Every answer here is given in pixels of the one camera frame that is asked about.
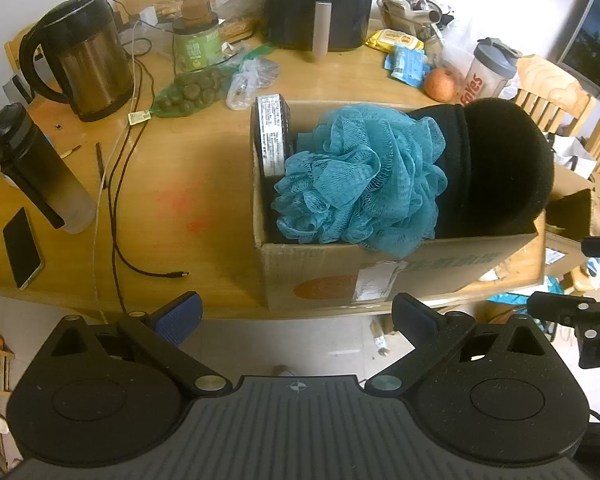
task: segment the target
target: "smartphone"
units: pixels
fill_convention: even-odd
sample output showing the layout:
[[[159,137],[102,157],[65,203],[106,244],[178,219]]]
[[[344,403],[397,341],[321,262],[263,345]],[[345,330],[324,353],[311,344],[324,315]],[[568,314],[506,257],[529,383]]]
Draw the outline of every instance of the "smartphone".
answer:
[[[43,263],[40,252],[33,239],[29,218],[24,208],[5,225],[2,234],[7,256],[11,264],[11,272],[20,290],[27,288],[31,280],[42,270]]]

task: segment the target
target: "air fryer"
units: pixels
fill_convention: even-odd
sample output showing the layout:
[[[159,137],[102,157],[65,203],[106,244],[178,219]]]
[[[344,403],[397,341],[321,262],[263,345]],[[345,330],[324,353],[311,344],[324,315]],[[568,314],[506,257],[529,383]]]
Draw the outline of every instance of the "air fryer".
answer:
[[[269,41],[309,50],[351,50],[363,44],[372,0],[265,0]]]

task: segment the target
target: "gray bottle lid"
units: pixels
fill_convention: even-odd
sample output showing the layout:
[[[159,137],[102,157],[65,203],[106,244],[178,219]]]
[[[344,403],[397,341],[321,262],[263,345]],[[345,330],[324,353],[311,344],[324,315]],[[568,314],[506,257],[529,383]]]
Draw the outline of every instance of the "gray bottle lid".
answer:
[[[522,54],[497,38],[485,38],[478,41],[474,56],[492,72],[503,78],[511,79],[516,75],[516,64]]]

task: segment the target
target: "black knit hat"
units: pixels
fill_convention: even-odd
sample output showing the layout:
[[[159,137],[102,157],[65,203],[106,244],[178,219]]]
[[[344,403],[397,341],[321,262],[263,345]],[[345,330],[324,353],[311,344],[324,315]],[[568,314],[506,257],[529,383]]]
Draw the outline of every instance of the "black knit hat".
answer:
[[[433,118],[446,148],[436,165],[448,179],[436,199],[436,238],[519,232],[546,206],[554,182],[551,150],[531,117],[511,101],[478,99],[409,113]]]

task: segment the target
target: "stainless steel kettle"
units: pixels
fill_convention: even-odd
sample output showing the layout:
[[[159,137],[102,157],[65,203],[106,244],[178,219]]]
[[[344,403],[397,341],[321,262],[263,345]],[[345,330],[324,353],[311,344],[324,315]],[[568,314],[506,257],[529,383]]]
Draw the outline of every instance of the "stainless steel kettle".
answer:
[[[62,92],[36,73],[42,46]],[[47,99],[68,103],[83,121],[118,110],[133,93],[133,78],[107,0],[67,0],[46,13],[22,38],[20,68],[29,85]]]

